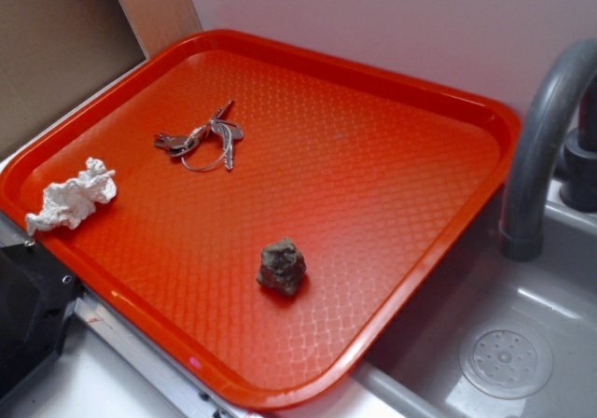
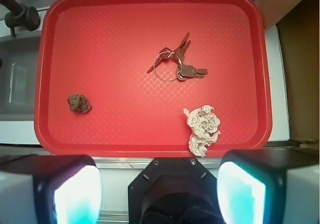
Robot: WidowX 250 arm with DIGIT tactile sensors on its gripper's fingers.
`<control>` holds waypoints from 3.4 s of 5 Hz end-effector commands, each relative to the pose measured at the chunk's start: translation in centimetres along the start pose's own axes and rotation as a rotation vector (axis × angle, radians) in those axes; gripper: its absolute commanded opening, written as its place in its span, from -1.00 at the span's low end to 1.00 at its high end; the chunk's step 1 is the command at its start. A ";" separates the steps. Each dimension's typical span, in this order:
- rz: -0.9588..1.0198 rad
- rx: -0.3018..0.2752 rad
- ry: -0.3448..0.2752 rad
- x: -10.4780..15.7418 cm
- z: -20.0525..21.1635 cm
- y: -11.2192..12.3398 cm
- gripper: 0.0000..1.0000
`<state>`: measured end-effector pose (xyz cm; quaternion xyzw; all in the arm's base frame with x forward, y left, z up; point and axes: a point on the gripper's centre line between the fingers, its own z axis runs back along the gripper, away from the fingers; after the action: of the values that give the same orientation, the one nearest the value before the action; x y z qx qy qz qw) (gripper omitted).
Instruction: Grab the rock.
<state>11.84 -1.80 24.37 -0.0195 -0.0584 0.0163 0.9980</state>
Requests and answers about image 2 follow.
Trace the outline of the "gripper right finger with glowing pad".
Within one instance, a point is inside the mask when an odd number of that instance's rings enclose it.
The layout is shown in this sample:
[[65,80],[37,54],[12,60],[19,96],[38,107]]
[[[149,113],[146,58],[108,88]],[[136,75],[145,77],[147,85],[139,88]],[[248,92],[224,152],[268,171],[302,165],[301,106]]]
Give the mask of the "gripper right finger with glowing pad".
[[217,199],[227,224],[318,224],[319,152],[230,150],[218,169]]

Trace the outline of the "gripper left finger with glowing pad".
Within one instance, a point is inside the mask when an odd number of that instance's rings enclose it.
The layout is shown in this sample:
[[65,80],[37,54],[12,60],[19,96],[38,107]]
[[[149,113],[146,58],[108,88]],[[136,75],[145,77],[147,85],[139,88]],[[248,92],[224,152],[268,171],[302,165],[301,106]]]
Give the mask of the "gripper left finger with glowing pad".
[[89,155],[0,158],[2,224],[96,224],[102,194],[102,174]]

